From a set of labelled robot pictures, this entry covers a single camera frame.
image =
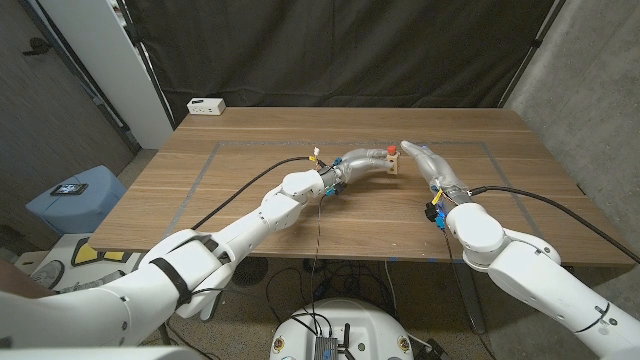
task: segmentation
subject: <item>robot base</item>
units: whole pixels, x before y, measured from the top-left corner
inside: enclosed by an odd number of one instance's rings
[[[343,344],[345,324],[350,325],[348,350],[353,358],[357,360],[413,359],[407,332],[400,323],[379,308],[369,303],[346,298],[325,299],[316,302],[314,306],[316,314],[323,315],[331,322],[332,337],[337,339],[337,344]],[[305,314],[307,311],[311,312],[311,305],[296,311],[294,315]],[[311,316],[301,316],[297,319],[314,328]],[[324,337],[328,338],[327,321],[319,316],[316,316],[316,320],[322,327]],[[335,357],[327,357],[326,353],[315,355],[315,346],[316,336],[295,320],[289,319],[276,330],[271,343],[270,359],[347,359],[345,354],[337,354]]]

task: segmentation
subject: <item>robotic arm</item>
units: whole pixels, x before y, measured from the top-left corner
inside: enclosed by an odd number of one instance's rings
[[[640,322],[607,301],[560,266],[560,255],[546,241],[505,229],[472,202],[467,188],[442,157],[403,141],[422,176],[455,206],[446,224],[463,245],[463,259],[489,273],[502,290],[558,321],[599,357],[626,358],[640,349]]]
[[[137,345],[174,312],[207,318],[215,289],[256,246],[291,226],[310,197],[338,193],[369,170],[390,169],[386,155],[359,149],[330,167],[289,174],[251,213],[215,233],[179,231],[151,249],[138,270],[101,287],[34,300],[0,292],[3,347]]]

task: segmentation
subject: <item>black backdrop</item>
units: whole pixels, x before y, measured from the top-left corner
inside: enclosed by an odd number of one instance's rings
[[[495,107],[553,0],[129,0],[176,121],[228,106]]]

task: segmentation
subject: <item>blue bin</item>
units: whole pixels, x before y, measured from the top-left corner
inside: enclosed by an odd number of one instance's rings
[[[89,186],[80,195],[51,195],[60,184]],[[115,175],[100,165],[56,184],[26,207],[58,234],[92,233],[126,191]]]

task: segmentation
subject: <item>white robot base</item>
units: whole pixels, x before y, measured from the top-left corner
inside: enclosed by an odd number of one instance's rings
[[[290,318],[276,330],[270,348],[271,360],[349,359],[344,353],[345,340],[346,349],[357,360],[413,359],[407,332],[399,322],[381,309],[347,298],[321,300],[314,307],[324,339],[318,337],[316,340],[311,331]],[[314,329],[314,320],[311,315],[306,315],[307,312],[311,312],[311,305],[296,311],[292,317],[300,315],[296,319]],[[329,322],[333,330],[332,336],[329,336]]]

